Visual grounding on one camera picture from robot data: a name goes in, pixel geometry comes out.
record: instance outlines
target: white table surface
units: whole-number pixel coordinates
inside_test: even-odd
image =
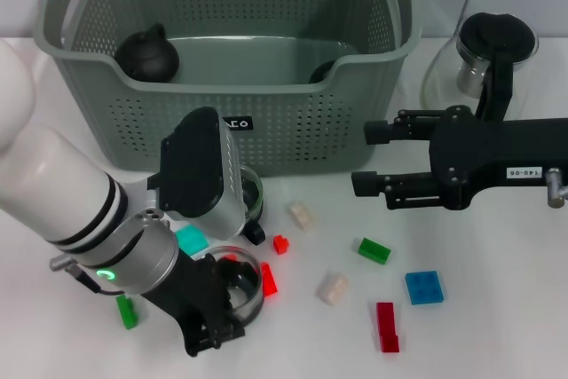
[[[35,119],[60,130],[116,179],[53,61],[28,39],[12,39],[37,83]],[[430,60],[443,43],[422,40],[408,57],[390,120],[418,108]],[[524,118],[568,116],[568,39],[545,39],[533,60]],[[375,149],[363,170],[425,171],[426,143]],[[566,378],[568,377],[568,208],[547,207],[544,188],[493,189],[462,212],[388,211],[384,198],[358,199],[348,173],[264,179],[269,235],[290,239],[278,257],[267,242],[241,239],[272,266],[279,293],[265,301],[247,335],[196,359],[177,323],[139,296],[140,325],[126,331],[112,297],[97,296],[48,267],[56,249],[0,212],[2,378]],[[285,211],[302,201],[316,217],[309,233]],[[368,237],[393,249],[385,266],[357,255]],[[412,306],[406,272],[437,270],[446,300]],[[316,296],[328,272],[350,288],[335,308]],[[378,348],[375,303],[396,305],[400,354]]]

